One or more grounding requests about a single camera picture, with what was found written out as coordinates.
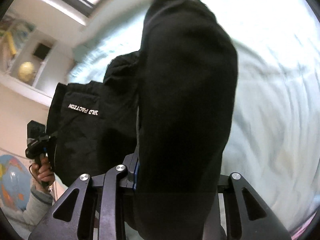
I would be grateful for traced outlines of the grey sleeved left forearm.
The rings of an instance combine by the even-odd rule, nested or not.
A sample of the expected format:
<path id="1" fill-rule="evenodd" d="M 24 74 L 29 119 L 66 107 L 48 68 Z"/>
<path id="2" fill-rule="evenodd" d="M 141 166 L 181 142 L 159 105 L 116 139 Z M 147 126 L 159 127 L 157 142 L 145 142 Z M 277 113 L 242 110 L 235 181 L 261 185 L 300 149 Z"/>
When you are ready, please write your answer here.
<path id="1" fill-rule="evenodd" d="M 53 205 L 53 197 L 41 185 L 33 185 L 27 207 L 21 212 L 21 222 L 31 231 Z"/>

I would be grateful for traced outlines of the person left hand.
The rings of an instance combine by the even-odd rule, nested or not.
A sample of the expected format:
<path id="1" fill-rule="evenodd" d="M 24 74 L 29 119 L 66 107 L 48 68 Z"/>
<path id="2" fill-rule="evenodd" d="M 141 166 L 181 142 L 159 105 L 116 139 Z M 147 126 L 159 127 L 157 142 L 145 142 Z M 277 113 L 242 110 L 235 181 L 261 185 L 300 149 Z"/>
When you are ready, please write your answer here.
<path id="1" fill-rule="evenodd" d="M 55 176 L 48 157 L 43 157 L 41 159 L 41 166 L 37 163 L 32 163 L 31 174 L 33 175 L 35 189 L 37 189 L 37 191 L 49 193 L 49 188 L 54 183 Z"/>

